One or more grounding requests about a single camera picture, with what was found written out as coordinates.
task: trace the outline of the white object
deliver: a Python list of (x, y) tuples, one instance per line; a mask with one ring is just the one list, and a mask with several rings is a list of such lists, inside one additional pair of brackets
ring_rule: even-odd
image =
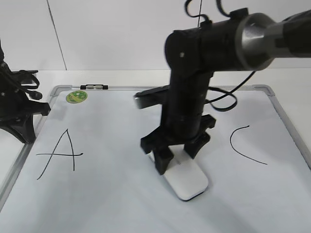
[[(264, 83), (272, 87), (278, 101), (286, 111), (292, 123), (299, 132), (306, 145), (311, 150), (311, 99), (309, 98), (309, 86), (311, 79), (310, 68), (292, 69), (265, 69), (257, 72), (248, 84)], [(247, 71), (216, 72), (210, 85), (238, 85), (249, 74)], [(64, 83), (81, 85), (86, 83), (102, 83), (110, 86), (160, 86), (168, 84), (169, 70), (58, 70), (39, 71), (40, 92), (42, 101), (47, 99), (52, 86)], [(2, 182), (11, 163), (18, 154), (21, 143), (14, 140), (9, 133), (2, 131), (0, 135), (0, 182)]]
[(178, 198), (190, 200), (203, 193), (208, 186), (208, 179), (197, 163), (183, 150), (183, 146), (171, 146), (174, 158), (163, 174)]

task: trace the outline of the green sticker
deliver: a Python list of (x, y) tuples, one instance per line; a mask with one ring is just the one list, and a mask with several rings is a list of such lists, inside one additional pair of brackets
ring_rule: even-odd
[(87, 93), (85, 91), (73, 91), (66, 97), (68, 103), (81, 103), (87, 99)]

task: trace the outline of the wire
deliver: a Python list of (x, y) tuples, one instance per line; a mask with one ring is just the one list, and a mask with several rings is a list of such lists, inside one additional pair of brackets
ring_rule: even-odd
[(209, 86), (208, 90), (222, 92), (222, 93), (228, 94), (229, 96), (231, 96), (231, 97), (233, 97), (235, 99), (234, 103), (232, 105), (230, 105), (229, 107), (226, 107), (226, 108), (215, 107), (212, 103), (209, 103), (212, 106), (212, 108), (215, 109), (216, 111), (218, 111), (218, 112), (227, 112), (227, 111), (230, 111), (231, 109), (233, 109), (235, 106), (238, 105), (238, 98), (235, 95), (233, 95), (232, 93), (229, 93), (229, 91), (220, 89), (218, 87), (213, 87), (213, 86)]
[(186, 14), (187, 14), (189, 17), (191, 17), (191, 18), (203, 17), (205, 21), (209, 21), (208, 16), (205, 15), (205, 14), (201, 14), (201, 13), (200, 13), (200, 14), (198, 14), (198, 15), (196, 15), (196, 16), (190, 15), (190, 13), (189, 13), (189, 11), (188, 11), (188, 6), (189, 6), (189, 4), (190, 4), (191, 1), (192, 1), (192, 0), (187, 0), (187, 1), (185, 2), (185, 11), (186, 11)]
[(11, 72), (9, 66), (5, 63), (2, 62), (0, 66), (0, 74), (6, 79), (7, 82), (9, 82), (11, 85), (15, 86), (18, 90), (21, 90), (27, 94), (29, 94), (30, 98), (34, 100), (40, 100), (42, 99), (42, 94), (38, 91), (31, 91), (29, 89), (37, 89), (40, 85), (39, 80), (33, 75), (30, 74), (29, 72), (25, 70), (20, 70), (20, 74), (28, 76), (34, 83), (36, 84), (35, 86), (29, 86), (29, 85), (21, 85), (17, 81), (14, 80), (13, 73)]
[(230, 17), (230, 14), (226, 13), (223, 9), (222, 0), (216, 0), (216, 4), (217, 4), (217, 9), (220, 12), (220, 14), (222, 14), (225, 17)]
[(243, 86), (254, 74), (256, 73), (256, 71), (253, 71), (250, 75), (248, 75), (248, 77), (243, 81), (241, 82), (238, 86), (236, 86), (234, 89), (232, 89), (231, 91), (229, 91), (228, 93), (218, 97), (218, 98), (215, 98), (213, 100), (205, 100), (205, 104), (207, 103), (213, 103), (213, 102), (216, 102), (216, 101), (219, 101), (227, 96), (230, 96), (230, 94), (232, 94), (233, 92), (235, 92), (236, 90), (238, 90), (241, 86)]
[[(199, 10), (199, 15), (201, 14), (201, 10), (202, 10), (202, 0), (200, 1), (200, 10)], [(199, 27), (199, 26), (200, 26), (200, 18), (201, 18), (201, 17), (199, 17), (199, 18), (198, 18), (198, 25), (197, 25), (197, 27)]]

